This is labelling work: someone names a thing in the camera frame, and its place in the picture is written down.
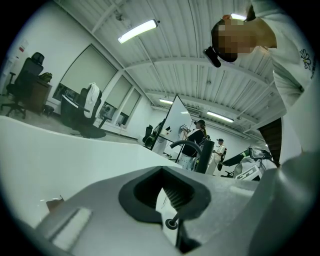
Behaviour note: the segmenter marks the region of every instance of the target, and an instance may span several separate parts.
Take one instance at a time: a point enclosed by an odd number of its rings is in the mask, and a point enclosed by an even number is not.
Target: fluorescent light
[[[230,122],[230,123],[233,123],[233,122],[234,122],[234,121],[233,121],[232,119],[230,119],[230,118],[224,117],[224,116],[222,116],[222,115],[219,115],[219,114],[216,114],[216,113],[213,113],[213,112],[210,112],[210,111],[208,111],[207,114],[210,115],[210,116],[214,116],[214,117],[216,117],[216,118],[223,119],[223,120],[225,120],[225,121],[227,121],[227,122]]]
[[[174,103],[173,101],[171,101],[171,100],[166,100],[166,99],[159,99],[159,101],[161,101],[161,102],[163,102],[163,103],[168,103],[168,104],[172,104],[172,103]]]
[[[238,15],[238,14],[235,14],[235,13],[231,13],[231,17],[232,17],[232,19],[242,20],[242,21],[244,21],[247,18],[245,16]]]
[[[157,26],[158,26],[158,23],[154,19],[149,20],[149,21],[131,29],[130,31],[125,33],[123,36],[120,36],[118,38],[118,41],[120,44],[123,44],[124,42],[128,41],[129,39],[131,39],[131,38],[133,38],[143,32],[155,29]]]

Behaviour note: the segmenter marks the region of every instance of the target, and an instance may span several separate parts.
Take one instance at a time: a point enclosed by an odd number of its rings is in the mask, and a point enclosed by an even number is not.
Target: ceiling
[[[245,15],[248,0],[57,0],[114,56],[156,108],[183,103],[212,126],[263,141],[260,126],[285,113],[268,52],[256,48],[234,63],[212,66],[203,55],[223,14]],[[158,27],[120,44],[148,20]],[[207,111],[234,119],[226,122]]]

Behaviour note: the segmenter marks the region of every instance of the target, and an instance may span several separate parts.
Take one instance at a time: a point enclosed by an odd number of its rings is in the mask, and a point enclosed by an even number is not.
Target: person
[[[187,133],[186,130],[183,130],[183,133],[186,140],[192,141],[199,145],[207,136],[206,122],[204,120],[199,120],[196,123],[195,129],[193,131]],[[193,171],[195,164],[194,160],[196,156],[197,151],[192,146],[184,145],[177,164],[181,165],[188,171]]]
[[[218,56],[234,62],[255,47],[265,48],[273,63],[275,86],[288,110],[309,85],[316,83],[318,61],[296,23],[273,1],[251,0],[251,4],[245,21],[224,15],[215,24],[207,56],[219,67]]]
[[[213,159],[210,163],[208,169],[206,170],[205,174],[213,175],[218,163],[220,162],[221,156],[224,154],[226,147],[224,145],[224,140],[222,138],[217,139],[219,147],[217,150],[213,150]]]

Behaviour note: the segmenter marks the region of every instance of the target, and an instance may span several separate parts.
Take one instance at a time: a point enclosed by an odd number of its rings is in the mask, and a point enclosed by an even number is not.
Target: floor
[[[4,103],[12,103],[12,101],[6,96],[1,95],[0,104],[4,104]],[[8,113],[8,111],[9,111],[9,108],[4,107],[3,110],[0,110],[0,115],[5,116]],[[25,119],[22,118],[22,114],[18,111],[11,112],[9,117],[32,126],[36,126],[39,128],[43,128],[43,129],[61,133],[61,134],[67,134],[67,135],[79,134],[77,130],[73,130],[72,128],[63,125],[60,120],[60,116],[57,114],[52,114],[51,116],[47,117],[46,115],[39,115],[37,113],[27,110]],[[99,138],[97,140],[138,144],[137,140],[135,139],[126,138],[126,137],[119,136],[116,134],[111,134],[111,133],[107,133],[105,137]]]

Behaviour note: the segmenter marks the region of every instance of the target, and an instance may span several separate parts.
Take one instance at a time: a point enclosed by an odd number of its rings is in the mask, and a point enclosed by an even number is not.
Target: wooden desk
[[[42,113],[51,88],[52,86],[50,84],[41,79],[37,79],[33,84],[30,98],[24,101],[27,109],[36,113]]]

